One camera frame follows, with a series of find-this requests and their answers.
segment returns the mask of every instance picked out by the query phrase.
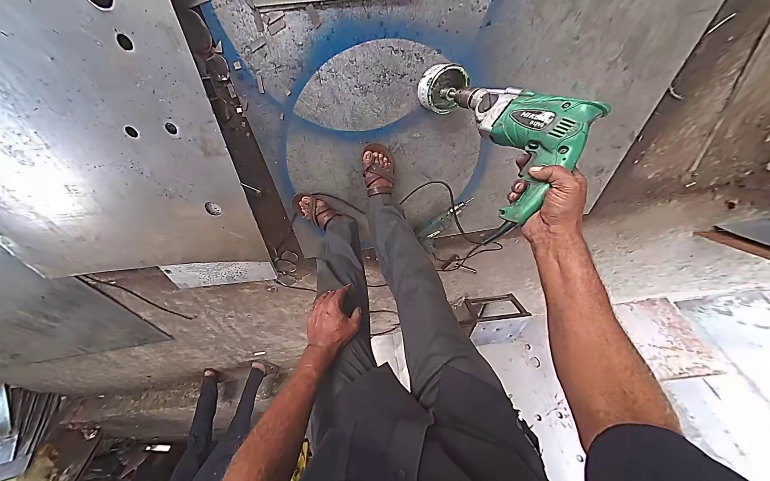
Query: brand label on drill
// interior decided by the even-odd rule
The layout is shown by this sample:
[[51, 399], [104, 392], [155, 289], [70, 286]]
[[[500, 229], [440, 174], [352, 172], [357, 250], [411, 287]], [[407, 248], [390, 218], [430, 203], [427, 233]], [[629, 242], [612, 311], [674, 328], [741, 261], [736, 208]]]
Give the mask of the brand label on drill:
[[554, 112], [548, 110], [514, 110], [510, 117], [530, 130], [542, 130], [554, 120]]

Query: person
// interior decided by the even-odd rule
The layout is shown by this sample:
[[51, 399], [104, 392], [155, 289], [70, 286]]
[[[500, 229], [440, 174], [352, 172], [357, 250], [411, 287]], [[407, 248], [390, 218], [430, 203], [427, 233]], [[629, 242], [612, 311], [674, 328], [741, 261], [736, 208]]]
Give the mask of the person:
[[213, 417], [216, 416], [219, 396], [219, 373], [214, 369], [204, 370], [186, 450], [177, 461], [170, 481], [219, 481], [224, 476], [231, 458], [251, 429], [251, 412], [254, 410], [254, 400], [260, 383], [267, 374], [275, 372], [278, 372], [278, 368], [271, 363], [262, 360], [251, 362], [246, 385], [242, 388], [240, 404], [230, 426], [218, 443], [213, 443]]
[[[289, 479], [309, 414], [313, 458], [305, 480], [546, 479], [537, 437], [457, 324], [441, 279], [392, 197], [393, 157], [369, 145], [362, 165], [411, 393], [373, 358], [355, 221], [322, 200], [297, 196], [299, 213], [325, 230], [308, 345], [225, 481]], [[537, 260], [554, 367], [587, 452], [586, 478], [742, 479], [681, 436], [669, 401], [617, 323], [581, 235], [584, 177], [560, 166], [529, 173], [551, 183], [522, 233]], [[517, 182], [509, 201], [524, 188]]]

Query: electric drill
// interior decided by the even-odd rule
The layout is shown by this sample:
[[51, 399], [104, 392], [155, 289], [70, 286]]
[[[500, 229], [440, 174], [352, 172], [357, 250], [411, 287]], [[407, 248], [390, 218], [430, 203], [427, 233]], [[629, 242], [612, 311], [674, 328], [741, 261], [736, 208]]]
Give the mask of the electric drill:
[[542, 165], [562, 165], [575, 169], [587, 144], [590, 125], [611, 113], [602, 102], [545, 95], [517, 87], [506, 89], [468, 87], [468, 71], [457, 63], [440, 63], [429, 68], [418, 84], [418, 101], [438, 114], [457, 107], [474, 110], [480, 135], [499, 146], [524, 149], [530, 156], [519, 172], [527, 189], [508, 207], [500, 210], [504, 219], [498, 231], [484, 244], [523, 225], [539, 211], [548, 182], [537, 180], [528, 169]]

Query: hand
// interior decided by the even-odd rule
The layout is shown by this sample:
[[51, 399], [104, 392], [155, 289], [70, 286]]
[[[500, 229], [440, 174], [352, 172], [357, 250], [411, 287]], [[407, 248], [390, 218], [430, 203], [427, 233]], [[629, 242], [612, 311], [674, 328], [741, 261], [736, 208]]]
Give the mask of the hand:
[[334, 355], [358, 330], [361, 309], [356, 308], [350, 318], [341, 310], [343, 298], [350, 287], [328, 291], [314, 303], [308, 316], [308, 346], [323, 349]]
[[[516, 160], [519, 169], [524, 168], [530, 156], [523, 155]], [[522, 234], [529, 241], [536, 241], [549, 235], [579, 234], [584, 205], [587, 203], [587, 179], [578, 172], [570, 172], [560, 165], [531, 167], [530, 176], [551, 183], [539, 212], [522, 226]], [[507, 196], [515, 202], [525, 191], [527, 182], [519, 179], [512, 184]]]

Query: circular metal disc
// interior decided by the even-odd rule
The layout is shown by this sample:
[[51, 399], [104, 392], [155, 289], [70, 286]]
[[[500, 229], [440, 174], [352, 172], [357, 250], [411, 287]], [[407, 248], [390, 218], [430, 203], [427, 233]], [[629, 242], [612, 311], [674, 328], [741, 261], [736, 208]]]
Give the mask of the circular metal disc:
[[281, 274], [278, 277], [278, 281], [287, 286], [292, 286], [296, 283], [296, 278], [293, 276], [290, 276], [289, 274]]
[[275, 261], [275, 270], [289, 274], [296, 271], [296, 265], [288, 260], [280, 259]]
[[287, 262], [293, 262], [293, 263], [299, 260], [299, 255], [293, 251], [284, 251], [283, 253], [281, 253], [280, 257], [282, 260], [286, 260]]

